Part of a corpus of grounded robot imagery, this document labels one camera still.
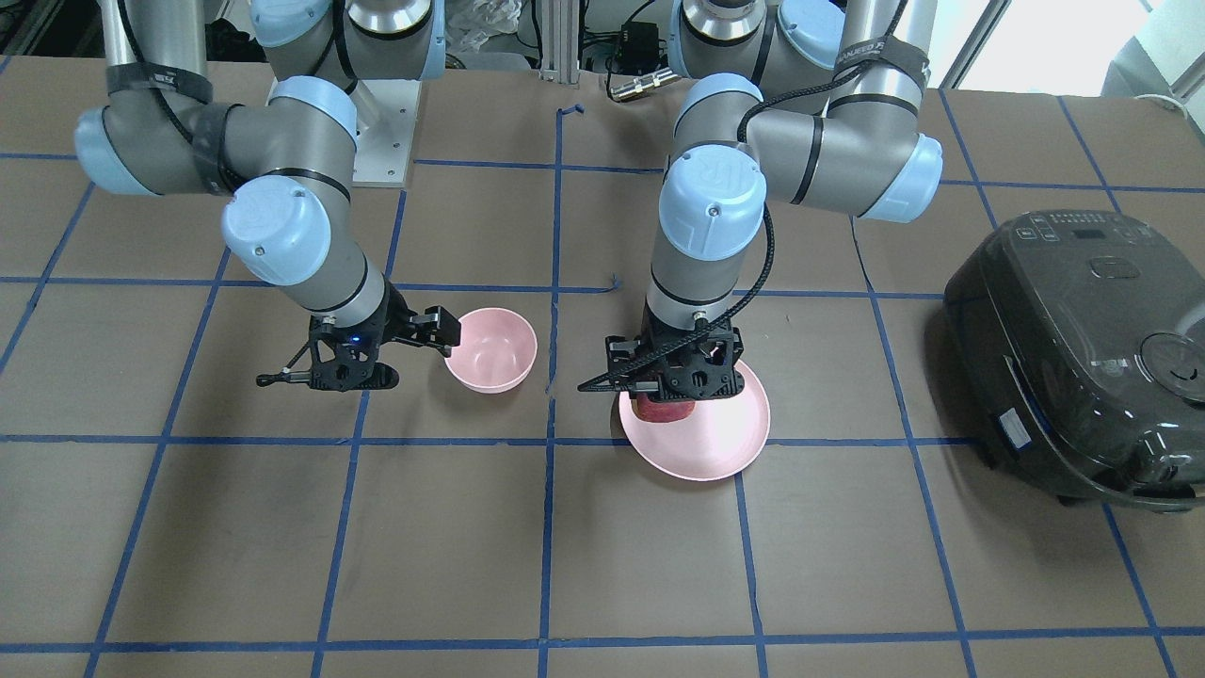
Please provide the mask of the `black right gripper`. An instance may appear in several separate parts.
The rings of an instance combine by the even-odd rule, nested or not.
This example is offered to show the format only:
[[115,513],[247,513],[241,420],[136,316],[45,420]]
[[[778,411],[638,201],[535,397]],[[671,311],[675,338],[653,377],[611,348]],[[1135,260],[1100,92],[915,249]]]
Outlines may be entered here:
[[429,306],[424,313],[416,313],[401,293],[388,285],[378,308],[355,325],[339,328],[323,318],[310,318],[311,366],[306,385],[328,393],[394,389],[400,375],[380,361],[382,344],[430,347],[449,359],[455,347],[460,347],[462,336],[462,322],[443,306]]

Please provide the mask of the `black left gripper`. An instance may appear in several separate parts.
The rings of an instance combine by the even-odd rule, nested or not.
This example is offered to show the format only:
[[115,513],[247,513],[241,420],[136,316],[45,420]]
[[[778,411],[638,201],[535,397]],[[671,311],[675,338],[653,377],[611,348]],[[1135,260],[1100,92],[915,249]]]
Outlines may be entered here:
[[[742,356],[741,334],[731,322],[723,322],[700,340],[684,343],[688,330],[674,328],[656,316],[643,318],[641,336],[606,336],[602,389],[615,393],[659,396],[659,402],[690,399],[694,402],[740,395],[743,375],[736,369]],[[670,348],[666,355],[637,369],[636,364],[652,352]]]

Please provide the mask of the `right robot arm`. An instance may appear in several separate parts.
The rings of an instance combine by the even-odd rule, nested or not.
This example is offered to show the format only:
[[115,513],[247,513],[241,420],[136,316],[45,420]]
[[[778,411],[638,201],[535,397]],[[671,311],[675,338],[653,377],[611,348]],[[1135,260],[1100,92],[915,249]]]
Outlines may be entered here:
[[354,93],[365,79],[443,72],[441,1],[254,1],[249,18],[276,83],[259,106],[221,104],[206,70],[200,1],[102,1],[108,102],[80,116],[74,153],[95,185],[122,196],[228,197],[222,235],[249,273],[308,314],[300,353],[259,387],[386,390],[388,343],[451,356],[460,322],[424,312],[349,234],[362,146]]

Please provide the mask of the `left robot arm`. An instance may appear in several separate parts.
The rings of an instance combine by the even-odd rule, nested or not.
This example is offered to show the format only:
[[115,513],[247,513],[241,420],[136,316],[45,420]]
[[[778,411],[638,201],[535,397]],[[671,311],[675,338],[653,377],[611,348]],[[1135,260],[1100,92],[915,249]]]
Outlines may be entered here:
[[692,81],[672,129],[642,326],[610,336],[582,393],[737,396],[734,318],[774,261],[771,201],[907,223],[942,148],[919,132],[934,1],[677,1],[668,64]]

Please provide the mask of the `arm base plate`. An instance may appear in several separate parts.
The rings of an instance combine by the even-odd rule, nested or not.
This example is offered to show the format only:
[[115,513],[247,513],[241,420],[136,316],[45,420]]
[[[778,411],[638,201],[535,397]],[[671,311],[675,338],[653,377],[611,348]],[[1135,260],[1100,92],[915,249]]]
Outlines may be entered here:
[[264,175],[321,182],[346,196],[352,187],[401,188],[406,184],[416,132],[421,83],[412,79],[359,79],[349,94],[327,79],[296,73],[274,83],[268,104],[290,99],[308,105],[343,128],[355,142],[354,167],[341,177],[319,171],[317,160]]

